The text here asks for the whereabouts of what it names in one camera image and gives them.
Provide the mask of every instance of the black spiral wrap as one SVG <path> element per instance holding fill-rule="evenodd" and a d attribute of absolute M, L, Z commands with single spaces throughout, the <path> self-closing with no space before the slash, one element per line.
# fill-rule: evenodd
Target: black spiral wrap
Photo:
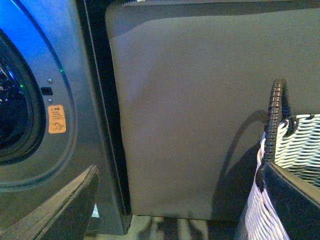
<path fill-rule="evenodd" d="M 276 79 L 273 82 L 269 101 L 268 121 L 265 128 L 263 163 L 275 160 L 278 126 L 283 119 L 286 119 L 291 115 L 287 81 L 284 78 Z M 289 119 L 289 124 L 292 128 L 294 124 L 292 118 Z"/>

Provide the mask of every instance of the white wicker basket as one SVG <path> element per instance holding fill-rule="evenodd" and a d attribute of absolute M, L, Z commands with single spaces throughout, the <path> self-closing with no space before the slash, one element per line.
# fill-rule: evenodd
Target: white wicker basket
<path fill-rule="evenodd" d="M 266 128 L 268 133 L 264 133 L 257 154 L 256 176 L 262 163 L 272 161 L 320 188 L 320 114 L 288 117 L 291 111 L 286 87 L 284 79 L 278 79 L 273 84 Z M 279 120 L 279 111 L 282 111 L 284 117 L 282 121 Z M 268 159 L 264 158 L 265 150 Z M 257 186 L 256 176 L 235 239 L 289 240 L 266 188 Z"/>

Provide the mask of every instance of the washing machine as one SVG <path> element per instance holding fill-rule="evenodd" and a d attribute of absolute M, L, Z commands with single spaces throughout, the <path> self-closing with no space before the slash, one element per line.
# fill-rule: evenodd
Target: washing machine
<path fill-rule="evenodd" d="M 91 164 L 99 233 L 130 223 L 81 0 L 0 0 L 0 231 Z"/>

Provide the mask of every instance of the floor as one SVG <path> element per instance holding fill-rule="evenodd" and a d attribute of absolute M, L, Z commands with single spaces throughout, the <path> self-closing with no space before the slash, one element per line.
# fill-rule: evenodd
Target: floor
<path fill-rule="evenodd" d="M 98 234 L 84 240 L 232 240 L 237 224 L 168 217 L 133 216 L 128 234 Z"/>

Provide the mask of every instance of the orange label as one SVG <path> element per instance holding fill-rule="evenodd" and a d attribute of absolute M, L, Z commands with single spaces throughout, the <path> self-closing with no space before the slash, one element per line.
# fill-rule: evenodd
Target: orange label
<path fill-rule="evenodd" d="M 66 116 L 62 105 L 48 106 L 49 133 L 62 134 L 67 130 Z"/>

